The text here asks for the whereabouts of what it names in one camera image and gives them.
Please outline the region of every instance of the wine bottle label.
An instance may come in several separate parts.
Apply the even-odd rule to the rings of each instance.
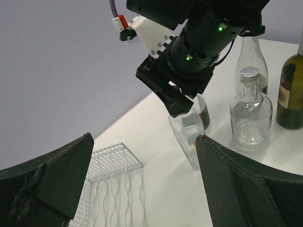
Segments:
[[[278,107],[283,109],[287,109],[288,101],[289,101],[289,94],[292,87],[292,82],[286,78],[286,74],[282,71],[281,81],[280,81],[280,88],[279,88],[279,95],[278,95]]]
[[[203,123],[204,129],[207,129],[210,124],[210,117],[207,110],[207,105],[205,104],[204,110],[199,114],[201,121]]]
[[[268,88],[268,85],[266,85],[266,86],[262,89],[262,93],[264,93],[265,95],[267,95],[267,88]]]

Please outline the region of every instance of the bottle neck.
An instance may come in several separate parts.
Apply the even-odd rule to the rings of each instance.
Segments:
[[[303,56],[303,31],[302,31],[301,41],[299,44],[298,54]]]
[[[242,83],[242,99],[244,101],[258,100],[258,80],[250,83]]]
[[[251,54],[261,52],[259,39],[257,37],[243,37],[241,54]]]

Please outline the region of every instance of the dark green wine bottle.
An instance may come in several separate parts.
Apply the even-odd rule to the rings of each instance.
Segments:
[[[286,129],[303,127],[303,33],[298,53],[282,68],[276,120]]]

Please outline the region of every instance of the bottle base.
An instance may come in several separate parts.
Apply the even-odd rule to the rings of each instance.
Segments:
[[[258,151],[264,149],[269,143],[267,132],[267,128],[245,120],[239,122],[233,139],[236,146],[243,151]]]
[[[196,149],[191,150],[189,153],[187,153],[186,151],[183,152],[188,162],[190,163],[191,167],[193,168],[193,170],[195,171],[200,170],[200,164],[199,164],[199,159]]]
[[[236,145],[236,147],[244,152],[258,152],[258,151],[261,151],[261,150],[265,150],[269,143],[265,144],[265,145],[262,145],[260,147],[253,147],[253,148],[249,148],[249,147],[244,147],[240,144],[238,144],[235,140],[234,140],[234,143]]]
[[[276,122],[285,129],[301,129],[303,128],[302,111],[294,111],[289,109],[281,110],[278,103]]]

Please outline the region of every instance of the black cable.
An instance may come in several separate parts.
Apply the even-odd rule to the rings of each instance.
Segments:
[[[236,40],[236,39],[234,39],[234,40],[232,41],[232,44],[231,44],[231,46],[230,46],[228,52],[226,53],[226,55],[225,55],[220,61],[218,61],[217,63],[215,63],[214,66],[220,65],[220,64],[225,60],[225,58],[227,57],[227,55],[228,55],[228,54],[230,53],[230,51],[232,50],[232,46],[233,46],[235,40]]]

